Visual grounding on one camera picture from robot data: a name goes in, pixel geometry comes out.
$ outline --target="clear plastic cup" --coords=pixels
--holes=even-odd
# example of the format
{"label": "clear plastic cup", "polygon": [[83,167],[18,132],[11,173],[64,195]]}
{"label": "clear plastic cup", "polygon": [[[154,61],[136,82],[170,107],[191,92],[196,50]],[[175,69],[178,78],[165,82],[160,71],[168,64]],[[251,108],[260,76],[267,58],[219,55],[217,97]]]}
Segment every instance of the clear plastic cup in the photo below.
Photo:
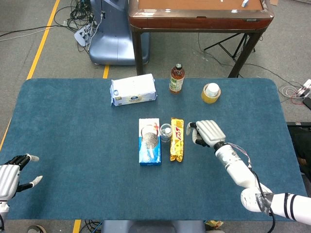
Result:
{"label": "clear plastic cup", "polygon": [[163,124],[160,127],[160,138],[162,142],[169,142],[172,137],[172,127],[170,124]]}

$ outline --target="table leg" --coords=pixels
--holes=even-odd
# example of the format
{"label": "table leg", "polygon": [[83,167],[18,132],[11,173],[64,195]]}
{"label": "table leg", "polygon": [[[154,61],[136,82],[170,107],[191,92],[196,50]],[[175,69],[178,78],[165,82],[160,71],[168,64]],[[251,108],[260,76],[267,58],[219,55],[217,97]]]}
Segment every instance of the table leg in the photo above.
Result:
{"label": "table leg", "polygon": [[141,33],[132,31],[133,47],[134,47],[134,56],[136,64],[137,75],[143,75],[144,69],[142,64],[142,50],[141,50]]}
{"label": "table leg", "polygon": [[249,34],[250,37],[248,39],[248,42],[247,42],[245,48],[243,49],[242,53],[240,54],[240,56],[239,56],[237,62],[235,63],[234,67],[232,68],[228,78],[236,78],[238,76],[242,66],[246,62],[248,56],[250,55],[250,53],[254,49],[255,45],[259,41],[262,34],[263,34],[263,32],[261,32],[261,33],[250,33]]}

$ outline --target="blue and white box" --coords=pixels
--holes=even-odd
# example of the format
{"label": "blue and white box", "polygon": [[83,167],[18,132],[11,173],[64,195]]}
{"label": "blue and white box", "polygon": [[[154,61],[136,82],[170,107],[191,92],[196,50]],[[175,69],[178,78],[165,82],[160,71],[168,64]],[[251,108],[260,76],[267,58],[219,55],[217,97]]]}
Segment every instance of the blue and white box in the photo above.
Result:
{"label": "blue and white box", "polygon": [[110,95],[115,106],[156,100],[155,80],[152,74],[111,80]]}
{"label": "blue and white box", "polygon": [[159,118],[139,119],[139,164],[161,165]]}

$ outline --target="white container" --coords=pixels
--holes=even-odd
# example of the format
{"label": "white container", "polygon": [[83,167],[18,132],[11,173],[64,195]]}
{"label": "white container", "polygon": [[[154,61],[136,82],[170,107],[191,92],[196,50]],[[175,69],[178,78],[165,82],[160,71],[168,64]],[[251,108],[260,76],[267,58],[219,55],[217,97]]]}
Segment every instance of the white container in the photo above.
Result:
{"label": "white container", "polygon": [[115,106],[156,100],[152,74],[111,80],[111,104]]}

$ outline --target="yellow snack wrapper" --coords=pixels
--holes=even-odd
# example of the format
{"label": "yellow snack wrapper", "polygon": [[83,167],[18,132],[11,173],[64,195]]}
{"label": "yellow snack wrapper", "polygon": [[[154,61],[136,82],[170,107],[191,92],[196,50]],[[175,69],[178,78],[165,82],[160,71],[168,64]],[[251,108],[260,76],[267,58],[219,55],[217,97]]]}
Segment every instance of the yellow snack wrapper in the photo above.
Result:
{"label": "yellow snack wrapper", "polygon": [[170,160],[181,162],[184,155],[184,120],[172,118],[172,138]]}

